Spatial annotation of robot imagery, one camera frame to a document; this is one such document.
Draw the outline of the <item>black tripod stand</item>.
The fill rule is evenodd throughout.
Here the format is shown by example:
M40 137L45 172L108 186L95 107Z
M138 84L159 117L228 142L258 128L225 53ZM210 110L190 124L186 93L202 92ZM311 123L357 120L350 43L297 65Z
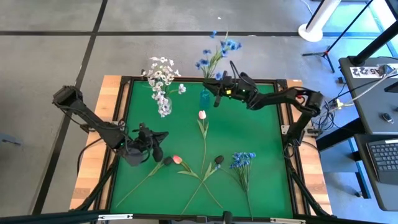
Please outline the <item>black tripod stand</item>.
M365 12L365 10L370 6L370 4L374 1L374 0L365 0L366 4L365 6L362 8L362 10L360 10L358 12L358 14L353 18L353 20L346 26L346 28L340 33L340 35L336 38L336 40L329 45L324 51L322 52L311 52L311 53L304 53L301 56L302 57L309 57L309 56L317 56L317 57L321 57L323 59L325 59L331 69L332 73L335 73L335 68L333 66L333 62L331 61L330 58L330 52L332 50L332 48L338 43L338 41L348 32L348 30L352 27L352 25L359 19L359 17Z

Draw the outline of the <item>small grey device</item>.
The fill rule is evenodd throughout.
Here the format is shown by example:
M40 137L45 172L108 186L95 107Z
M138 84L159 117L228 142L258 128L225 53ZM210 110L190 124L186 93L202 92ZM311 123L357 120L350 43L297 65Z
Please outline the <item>small grey device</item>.
M390 65L388 64L380 64L378 65L378 73L380 77L383 76L388 76L391 72L394 71L394 68L392 68Z

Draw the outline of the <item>pink tulip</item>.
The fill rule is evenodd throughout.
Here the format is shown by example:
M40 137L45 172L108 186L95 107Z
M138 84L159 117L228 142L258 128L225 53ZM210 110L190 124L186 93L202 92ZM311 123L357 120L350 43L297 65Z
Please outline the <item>pink tulip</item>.
M201 172L203 172L205 159L206 159L206 135L207 135L207 131L208 131L208 123L206 123L206 111L205 110L201 110L198 112L197 123L199 125L201 135L203 138L203 159L202 159L202 163L201 163Z

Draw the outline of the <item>teal glass vase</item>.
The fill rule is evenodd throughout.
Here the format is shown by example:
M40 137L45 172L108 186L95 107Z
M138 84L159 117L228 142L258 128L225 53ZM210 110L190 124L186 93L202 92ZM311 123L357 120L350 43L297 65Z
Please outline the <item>teal glass vase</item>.
M210 92L205 88L200 92L200 109L207 110L210 107Z

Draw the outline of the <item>orange-pink tulip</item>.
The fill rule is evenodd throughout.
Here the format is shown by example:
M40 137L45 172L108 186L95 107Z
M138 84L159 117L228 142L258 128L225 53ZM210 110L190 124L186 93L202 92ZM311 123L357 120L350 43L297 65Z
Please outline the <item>orange-pink tulip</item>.
M210 197L215 201L215 203L220 207L223 208L223 206L219 203L219 201L215 198L215 196L211 193L210 189L208 188L207 184L206 184L206 180L212 175L214 174L218 169L221 168L221 165L214 162L214 163L209 163L209 166L204 174L203 177L200 177L198 174L196 174L191 168L190 166L180 157L180 156L173 156L172 157L173 162L176 165L181 165L183 167L183 171L179 171L179 174L184 174L184 175L189 175L191 177L195 177L196 179L199 180L199 184L197 186L197 188L195 189L194 193L192 194L192 196L190 197L190 199L188 200L186 206L184 207L183 211L181 212L181 214L183 214L185 212L185 210L189 207L190 203L192 202L192 200L194 199L194 197L196 196L196 194L198 193L198 191L200 190L200 188L202 186L204 186L204 188L207 190L207 192L209 193Z

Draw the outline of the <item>green table mat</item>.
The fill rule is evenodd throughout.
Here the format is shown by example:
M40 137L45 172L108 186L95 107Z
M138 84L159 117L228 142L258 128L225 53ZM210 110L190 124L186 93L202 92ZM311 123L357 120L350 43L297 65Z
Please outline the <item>green table mat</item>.
M287 172L282 154L279 114L275 106L259 111L248 110L245 104L223 98L219 107L207 112L209 128L206 135L206 159L203 159L203 138L197 123L200 109L201 83L187 83L186 93L173 93L172 113L164 118L157 112L147 82L135 82L129 105L127 126L129 134L136 136L140 123L153 131L168 131L161 144L165 156L180 156L190 168L203 177L209 163L223 156L221 169L207 180L211 193L223 206L220 208L202 186L184 215L220 216L230 211L236 217L250 217L248 204L236 175L229 168L235 152L254 152L249 182L249 199L253 218L292 216ZM145 215L180 215L200 183L195 177L179 174L181 165L162 167L149 177L125 201L116 204L135 187L153 168L149 158L133 167L125 160L118 165L111 211Z

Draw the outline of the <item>white paper label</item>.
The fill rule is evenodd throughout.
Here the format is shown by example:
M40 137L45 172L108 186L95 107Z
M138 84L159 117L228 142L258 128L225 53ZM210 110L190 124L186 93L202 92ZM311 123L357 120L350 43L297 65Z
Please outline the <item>white paper label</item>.
M379 67L350 67L353 78L380 78Z

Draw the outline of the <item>black tulip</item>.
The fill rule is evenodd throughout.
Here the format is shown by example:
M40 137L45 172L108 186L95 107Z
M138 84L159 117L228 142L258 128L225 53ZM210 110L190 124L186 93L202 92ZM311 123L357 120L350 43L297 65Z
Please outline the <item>black tulip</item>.
M135 186L133 187L117 204L116 207L120 206L125 199L128 198L138 187L140 187L149 177L155 175L163 166L169 166L173 162L171 156L162 159L161 162L158 162L155 167Z
M209 166L204 174L203 177L199 177L191 168L190 166L182 161L180 164L183 166L184 171L180 171L178 172L179 174L185 174L185 175L189 175L192 177L195 177L196 179L198 179L200 181L198 187L196 188L196 190L194 191L194 193L192 194L192 196L190 197L190 199L188 200L186 206L184 207L184 209L182 210L181 214L183 215L186 211L186 209L189 207L191 201L193 200L193 198L196 196L197 192L199 191L199 189L204 186L204 188L207 190L207 192L209 193L210 197L215 201L215 203L220 207L223 208L223 206L219 203L219 201L217 201L217 199L215 198L215 196L211 193L210 189L208 188L207 184L206 184L206 180L212 175L214 174L218 169L221 169L221 164L224 161L224 157L223 156L218 156L214 159L214 162L209 163Z

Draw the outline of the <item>clear glass vase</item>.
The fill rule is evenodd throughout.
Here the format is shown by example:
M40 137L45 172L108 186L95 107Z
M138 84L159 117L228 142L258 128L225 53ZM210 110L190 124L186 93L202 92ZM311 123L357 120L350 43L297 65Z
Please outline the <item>clear glass vase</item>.
M161 111L164 116L167 116L172 112L172 100L169 97L164 97L161 104Z

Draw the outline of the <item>blue flower spray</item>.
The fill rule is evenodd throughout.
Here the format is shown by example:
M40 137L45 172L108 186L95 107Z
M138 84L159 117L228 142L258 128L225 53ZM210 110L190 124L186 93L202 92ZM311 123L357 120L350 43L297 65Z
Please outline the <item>blue flower spray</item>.
M245 194L250 218L253 219L251 202L249 199L249 182L251 176L252 160L256 157L254 152L235 152L230 169L236 175L236 179Z
M214 51L211 50L213 53L215 53L216 51L218 52L218 61L216 64L216 68L222 59L228 57L228 54L230 51L236 51L241 48L242 48L242 44L233 39L229 39L228 32L227 32L224 39L221 39L220 44L216 46L216 49Z
M213 53L210 49L203 50L203 55L206 58L201 58L195 63L198 70L201 70L203 77L206 79L213 78L218 61L218 52Z

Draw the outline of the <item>white flower spray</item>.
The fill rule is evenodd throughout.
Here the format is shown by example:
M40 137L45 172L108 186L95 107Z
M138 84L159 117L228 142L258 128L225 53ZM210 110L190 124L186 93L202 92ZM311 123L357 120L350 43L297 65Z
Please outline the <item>white flower spray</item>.
M152 90L151 98L157 104L157 112L161 118L164 118L166 116L161 111L164 97L170 98L172 93L182 95L186 93L187 88L183 83L179 83L175 88L172 87L175 79L182 76L179 70L174 68L175 63L172 59L165 57L150 57L149 59L152 61L150 69L143 70L141 77L147 80L149 88Z

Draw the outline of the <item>silver metal bracket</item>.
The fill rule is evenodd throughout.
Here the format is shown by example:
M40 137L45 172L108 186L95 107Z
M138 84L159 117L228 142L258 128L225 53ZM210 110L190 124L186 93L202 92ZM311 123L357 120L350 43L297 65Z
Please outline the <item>silver metal bracket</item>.
M270 218L270 222L276 224L307 224L305 220L290 218Z
M102 214L98 216L98 221L128 220L133 219L133 214Z

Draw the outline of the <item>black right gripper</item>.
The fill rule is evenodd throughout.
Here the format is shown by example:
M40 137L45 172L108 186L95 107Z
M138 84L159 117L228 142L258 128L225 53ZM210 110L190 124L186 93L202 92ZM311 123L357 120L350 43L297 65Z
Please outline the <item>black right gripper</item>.
M258 95L258 88L254 80L247 73L240 73L239 79L236 76L229 77L228 72L217 72L213 78L207 78L203 81L204 86L209 86L208 90L214 95L215 102L213 106L219 107L222 90L218 85L229 85L229 79L232 83L232 97L246 103L246 108L252 110L254 108L255 99Z

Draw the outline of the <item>black desk foot bar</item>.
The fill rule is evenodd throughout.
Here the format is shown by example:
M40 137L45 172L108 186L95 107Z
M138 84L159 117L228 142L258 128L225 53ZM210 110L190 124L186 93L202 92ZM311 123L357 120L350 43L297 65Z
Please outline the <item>black desk foot bar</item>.
M323 151L328 149L329 147L334 146L342 141L345 141L355 134L358 131L361 131L363 128L362 122L359 118L345 124L344 126L337 128L329 134L322 136L316 140L317 148L319 151Z

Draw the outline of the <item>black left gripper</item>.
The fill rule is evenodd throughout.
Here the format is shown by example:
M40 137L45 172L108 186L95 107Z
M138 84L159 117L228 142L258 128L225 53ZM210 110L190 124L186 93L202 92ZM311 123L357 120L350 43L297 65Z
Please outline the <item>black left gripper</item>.
M133 132L138 132L138 137L133 140L132 154L134 156L148 156L153 149L152 157L156 162L160 162L163 159L164 153L157 141L163 141L169 135L169 132L155 132L149 129L144 123L140 123L139 128L133 130Z

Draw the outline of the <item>black diagonal pole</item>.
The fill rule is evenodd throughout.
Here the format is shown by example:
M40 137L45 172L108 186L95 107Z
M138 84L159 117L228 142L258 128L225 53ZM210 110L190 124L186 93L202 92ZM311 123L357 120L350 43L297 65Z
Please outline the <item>black diagonal pole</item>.
M357 56L348 56L351 64L355 66L364 65L365 61L375 52L377 52L383 45L389 42L398 34L398 20L390 25L382 34L374 39L365 49L363 49Z

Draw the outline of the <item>white post with round base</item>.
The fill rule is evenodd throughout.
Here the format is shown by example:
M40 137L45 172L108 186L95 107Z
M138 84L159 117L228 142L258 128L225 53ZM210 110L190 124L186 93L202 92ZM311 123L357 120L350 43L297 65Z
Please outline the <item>white post with round base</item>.
M308 23L298 28L298 34L308 42L318 42L323 38L323 28L341 0L321 0Z

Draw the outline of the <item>grey floor object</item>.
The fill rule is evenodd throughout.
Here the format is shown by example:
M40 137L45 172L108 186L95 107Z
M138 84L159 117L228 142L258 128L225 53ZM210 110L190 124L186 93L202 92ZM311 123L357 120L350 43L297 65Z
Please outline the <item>grey floor object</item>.
M8 142L17 146L22 145L22 141L16 139L14 136L10 136L8 134L0 133L0 142Z

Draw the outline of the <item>black keyboard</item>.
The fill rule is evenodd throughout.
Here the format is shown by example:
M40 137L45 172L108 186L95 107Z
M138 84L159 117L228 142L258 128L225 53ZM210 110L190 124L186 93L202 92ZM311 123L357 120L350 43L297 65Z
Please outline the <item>black keyboard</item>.
M398 139L373 141L366 147L378 181L398 185Z

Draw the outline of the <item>dark metal bar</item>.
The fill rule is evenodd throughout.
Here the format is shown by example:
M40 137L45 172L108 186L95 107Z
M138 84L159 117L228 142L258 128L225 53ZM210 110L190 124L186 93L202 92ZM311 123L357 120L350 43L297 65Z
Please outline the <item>dark metal bar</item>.
M108 214L106 210L90 210L0 217L0 224L81 224L97 221Z

